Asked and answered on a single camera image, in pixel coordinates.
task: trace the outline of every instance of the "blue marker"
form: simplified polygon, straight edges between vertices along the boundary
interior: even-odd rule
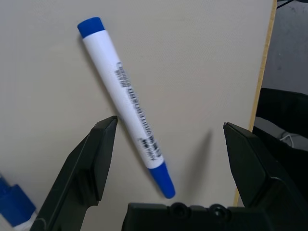
[[[164,158],[144,111],[99,17],[78,25],[83,42],[146,167],[166,198],[175,195]]]

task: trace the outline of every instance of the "wooden edge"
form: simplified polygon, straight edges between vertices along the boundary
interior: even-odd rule
[[[263,50],[263,54],[262,54],[262,62],[261,62],[260,71],[259,71],[257,89],[256,89],[256,93],[255,93],[255,101],[254,101],[254,104],[253,104],[253,107],[252,107],[252,112],[251,112],[251,117],[250,117],[250,122],[249,122],[249,127],[248,127],[248,129],[250,131],[252,131],[252,129],[254,128],[254,124],[255,124],[257,106],[258,106],[260,90],[261,90],[262,81],[263,81],[263,74],[264,74],[264,70],[265,70],[266,58],[268,56],[268,51],[269,51],[269,47],[270,47],[270,38],[271,38],[272,31],[273,31],[276,10],[277,10],[277,1],[273,0],[273,6],[272,6],[272,9],[271,9],[270,19],[269,19],[269,27],[268,27],[268,31],[267,31],[267,34],[266,34],[265,45],[264,45],[264,50]],[[233,206],[238,205],[239,198],[240,198],[239,191],[236,188]]]

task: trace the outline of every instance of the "blue object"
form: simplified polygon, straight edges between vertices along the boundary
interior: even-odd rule
[[[160,190],[163,192],[164,196],[168,199],[174,197],[175,189],[169,176],[165,162],[163,162],[157,168],[149,168],[149,171],[156,183],[158,184]]]
[[[12,227],[28,221],[35,211],[19,185],[9,186],[0,176],[0,213]]]
[[[89,18],[77,26],[81,33],[82,38],[88,35],[94,34],[96,32],[105,30],[103,23],[99,17]]]

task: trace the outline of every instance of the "cable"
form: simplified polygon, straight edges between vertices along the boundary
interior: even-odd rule
[[[293,140],[292,140],[292,136],[291,136],[290,134],[288,134],[288,135],[282,137],[282,138],[280,139],[280,141],[283,141],[283,140],[285,140],[285,139],[288,138],[288,137],[290,138],[290,141],[291,141],[291,147],[294,148],[294,143],[293,143]]]
[[[279,6],[277,6],[277,9],[279,9],[280,7],[282,7],[282,6],[285,6],[286,4],[289,4],[290,2],[292,2],[293,0],[288,0],[288,1],[286,1],[285,3],[283,3],[283,4],[281,4],[281,5],[279,5]]]

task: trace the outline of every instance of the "blue marker tip end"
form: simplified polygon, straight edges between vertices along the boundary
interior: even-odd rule
[[[89,18],[77,26],[82,38],[88,35],[94,34],[96,32],[105,30],[103,23],[99,17]]]
[[[169,176],[167,166],[165,162],[163,162],[159,167],[157,168],[150,168],[149,169],[152,177],[158,184],[160,190],[164,194],[164,196],[167,199],[171,199],[175,196],[175,189],[172,183],[172,180]]]

